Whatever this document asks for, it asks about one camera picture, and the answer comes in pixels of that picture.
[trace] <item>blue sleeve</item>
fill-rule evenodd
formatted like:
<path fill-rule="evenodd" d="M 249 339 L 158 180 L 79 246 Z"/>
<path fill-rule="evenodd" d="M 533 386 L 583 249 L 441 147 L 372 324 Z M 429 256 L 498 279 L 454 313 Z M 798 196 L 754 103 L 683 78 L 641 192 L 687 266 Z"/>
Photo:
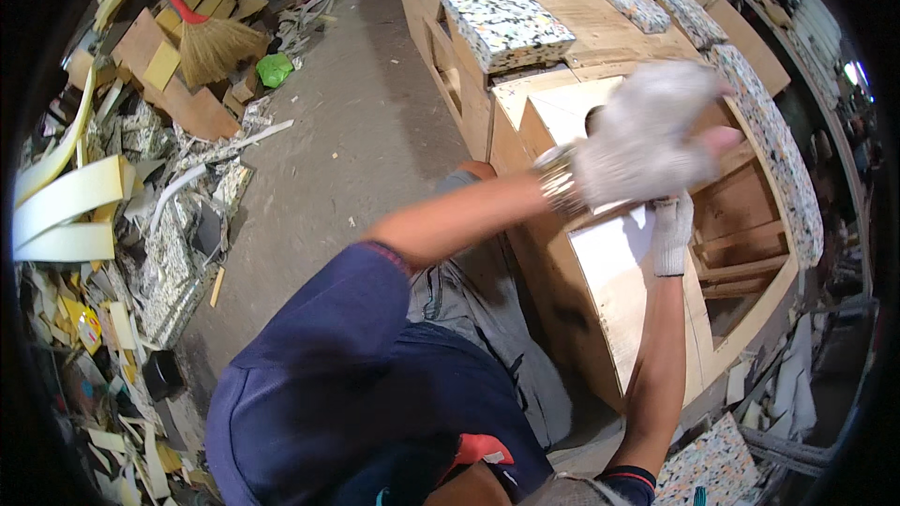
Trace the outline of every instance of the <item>blue sleeve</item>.
<path fill-rule="evenodd" d="M 300 288 L 232 361 L 237 367 L 330 370 L 374 363 L 406 325 L 402 260 L 374 242 L 345 248 Z"/>
<path fill-rule="evenodd" d="M 656 496 L 656 477 L 641 467 L 610 467 L 595 479 L 634 506 L 650 506 Z"/>

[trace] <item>forearm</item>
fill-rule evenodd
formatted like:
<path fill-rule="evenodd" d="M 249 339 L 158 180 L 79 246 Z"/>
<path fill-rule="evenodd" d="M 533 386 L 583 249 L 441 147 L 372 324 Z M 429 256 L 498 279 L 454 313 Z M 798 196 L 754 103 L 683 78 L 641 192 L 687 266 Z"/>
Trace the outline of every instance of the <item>forearm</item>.
<path fill-rule="evenodd" d="M 626 395 L 622 446 L 609 463 L 635 465 L 658 475 L 684 401 L 685 355 L 682 277 L 660 277 L 649 294 L 641 346 Z"/>
<path fill-rule="evenodd" d="M 550 211 L 530 172 L 490 179 L 400 209 L 363 238 L 382 242 L 425 268 L 532 216 Z"/>

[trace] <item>gray pants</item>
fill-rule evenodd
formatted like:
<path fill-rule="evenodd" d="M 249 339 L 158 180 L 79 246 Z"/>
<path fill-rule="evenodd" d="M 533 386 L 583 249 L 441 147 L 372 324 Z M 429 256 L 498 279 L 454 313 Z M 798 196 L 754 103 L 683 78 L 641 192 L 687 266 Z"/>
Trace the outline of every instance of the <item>gray pants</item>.
<path fill-rule="evenodd" d="M 456 171 L 437 185 L 444 194 L 478 181 Z M 501 362 L 516 384 L 537 441 L 545 449 L 571 429 L 571 401 L 554 363 L 528 334 L 511 273 L 506 235 L 472 246 L 413 277 L 410 322 L 443 326 Z"/>

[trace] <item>broom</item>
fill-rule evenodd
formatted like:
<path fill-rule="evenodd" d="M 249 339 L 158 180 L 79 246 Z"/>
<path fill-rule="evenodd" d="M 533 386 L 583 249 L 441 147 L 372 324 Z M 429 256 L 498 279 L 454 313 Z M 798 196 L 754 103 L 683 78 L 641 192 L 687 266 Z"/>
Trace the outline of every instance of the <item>broom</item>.
<path fill-rule="evenodd" d="M 184 21 L 178 52 L 189 87 L 225 79 L 238 62 L 250 57 L 265 36 L 231 19 L 193 12 L 184 0 L 168 0 Z"/>

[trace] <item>white work glove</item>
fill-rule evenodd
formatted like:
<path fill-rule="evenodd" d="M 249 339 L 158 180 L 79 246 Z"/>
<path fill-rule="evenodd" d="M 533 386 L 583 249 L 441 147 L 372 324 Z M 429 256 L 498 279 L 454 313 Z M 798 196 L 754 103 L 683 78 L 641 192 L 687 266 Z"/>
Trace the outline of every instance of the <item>white work glove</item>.
<path fill-rule="evenodd" d="M 694 202 L 688 192 L 679 197 L 654 199 L 650 202 L 656 212 L 653 226 L 653 274 L 659 277 L 684 275 L 684 251 L 690 242 L 694 222 Z"/>
<path fill-rule="evenodd" d="M 582 200 L 589 208 L 649 200 L 713 179 L 716 161 L 702 141 L 684 136 L 721 91 L 713 70 L 697 62 L 638 66 L 591 118 L 573 155 Z"/>

